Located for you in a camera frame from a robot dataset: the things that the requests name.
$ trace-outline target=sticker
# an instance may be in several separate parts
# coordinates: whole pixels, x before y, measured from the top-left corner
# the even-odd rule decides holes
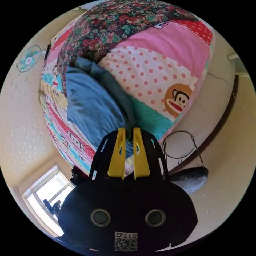
[[[115,251],[137,251],[138,233],[115,232]]]

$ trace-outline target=wall fan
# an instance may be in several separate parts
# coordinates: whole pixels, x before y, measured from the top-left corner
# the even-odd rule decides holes
[[[45,53],[45,51],[42,51],[38,45],[32,45],[27,48],[18,61],[18,70],[20,72],[26,72],[30,70],[38,62],[41,53]]]

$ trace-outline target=fan blade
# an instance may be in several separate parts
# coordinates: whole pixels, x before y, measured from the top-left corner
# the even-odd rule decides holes
[[[29,51],[29,54],[26,55],[26,58],[33,57],[34,55],[38,54],[39,51]]]
[[[20,67],[21,70],[24,70],[27,67],[27,65],[24,65],[22,67]]]
[[[26,53],[26,55],[25,55],[25,59],[27,59],[27,58],[30,56],[30,54],[31,54],[31,51],[29,50],[29,51]]]
[[[23,65],[23,64],[25,64],[25,62],[26,62],[26,61],[25,61],[24,59],[21,59],[19,63],[20,63],[21,65]]]
[[[30,62],[29,67],[32,67],[34,63],[35,63],[35,61],[34,61],[34,59],[32,59],[31,62]]]

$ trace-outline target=blue cloth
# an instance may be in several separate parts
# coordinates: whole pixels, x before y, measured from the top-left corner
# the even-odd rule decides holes
[[[133,107],[119,83],[95,62],[78,57],[67,67],[67,119],[97,149],[105,135],[125,127],[126,158],[133,155]]]

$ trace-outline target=yellow bracket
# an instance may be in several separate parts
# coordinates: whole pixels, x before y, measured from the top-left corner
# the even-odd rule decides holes
[[[150,175],[150,170],[140,128],[133,129],[133,153],[134,179],[136,180],[137,177],[148,177]]]
[[[125,176],[125,147],[126,147],[126,137],[125,137],[125,128],[119,128],[117,133],[117,138],[111,157],[108,176],[115,178],[124,179]]]

